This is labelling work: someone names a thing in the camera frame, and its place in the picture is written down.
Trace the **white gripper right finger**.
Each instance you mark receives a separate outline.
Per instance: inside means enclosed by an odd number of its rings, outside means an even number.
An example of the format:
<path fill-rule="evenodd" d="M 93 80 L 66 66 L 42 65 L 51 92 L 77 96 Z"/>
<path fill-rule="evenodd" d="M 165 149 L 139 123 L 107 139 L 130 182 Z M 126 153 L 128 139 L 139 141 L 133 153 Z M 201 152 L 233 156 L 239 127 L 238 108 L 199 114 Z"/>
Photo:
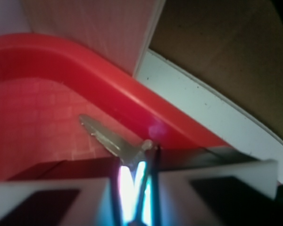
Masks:
<path fill-rule="evenodd" d="M 159 150 L 153 169 L 155 226 L 283 226 L 275 160 L 229 147 Z"/>

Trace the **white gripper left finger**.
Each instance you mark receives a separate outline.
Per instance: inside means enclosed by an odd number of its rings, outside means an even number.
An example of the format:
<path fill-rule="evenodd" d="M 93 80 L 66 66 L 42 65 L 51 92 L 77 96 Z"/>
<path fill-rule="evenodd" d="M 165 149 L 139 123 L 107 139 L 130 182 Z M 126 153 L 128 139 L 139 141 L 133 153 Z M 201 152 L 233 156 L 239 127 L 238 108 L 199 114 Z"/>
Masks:
<path fill-rule="evenodd" d="M 119 159 L 50 161 L 0 181 L 0 226 L 117 226 Z"/>

